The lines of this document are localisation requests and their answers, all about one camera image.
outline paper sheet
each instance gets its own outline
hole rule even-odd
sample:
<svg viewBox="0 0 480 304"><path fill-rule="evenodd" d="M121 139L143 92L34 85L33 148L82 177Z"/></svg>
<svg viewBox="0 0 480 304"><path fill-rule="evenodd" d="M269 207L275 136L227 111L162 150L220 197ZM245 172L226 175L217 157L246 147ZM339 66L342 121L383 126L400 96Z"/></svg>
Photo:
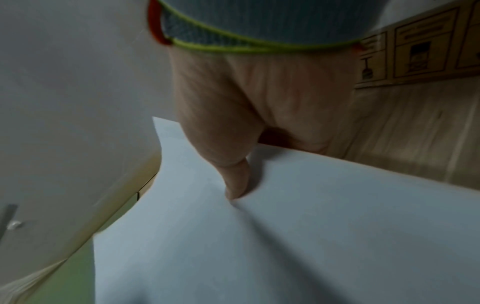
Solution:
<svg viewBox="0 0 480 304"><path fill-rule="evenodd" d="M478 192L260 145L235 209L154 122L153 186L94 237L96 304L478 302Z"/></svg>

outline wooden surface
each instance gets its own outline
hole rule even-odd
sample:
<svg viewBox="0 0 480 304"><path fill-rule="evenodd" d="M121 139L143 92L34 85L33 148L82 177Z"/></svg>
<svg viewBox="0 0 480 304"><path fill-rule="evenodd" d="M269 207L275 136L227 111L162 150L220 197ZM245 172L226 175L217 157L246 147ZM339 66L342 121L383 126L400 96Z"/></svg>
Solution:
<svg viewBox="0 0 480 304"><path fill-rule="evenodd" d="M480 189L480 78L356 90L327 155Z"/></svg>

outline green surface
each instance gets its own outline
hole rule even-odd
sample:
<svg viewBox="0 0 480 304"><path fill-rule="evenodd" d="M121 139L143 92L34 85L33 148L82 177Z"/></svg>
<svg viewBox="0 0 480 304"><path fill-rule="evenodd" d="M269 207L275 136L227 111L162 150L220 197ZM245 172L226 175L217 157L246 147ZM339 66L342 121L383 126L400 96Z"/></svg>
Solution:
<svg viewBox="0 0 480 304"><path fill-rule="evenodd" d="M102 231L124 215L138 200L132 196L103 226ZM94 242L90 238L27 299L27 304L95 303Z"/></svg>

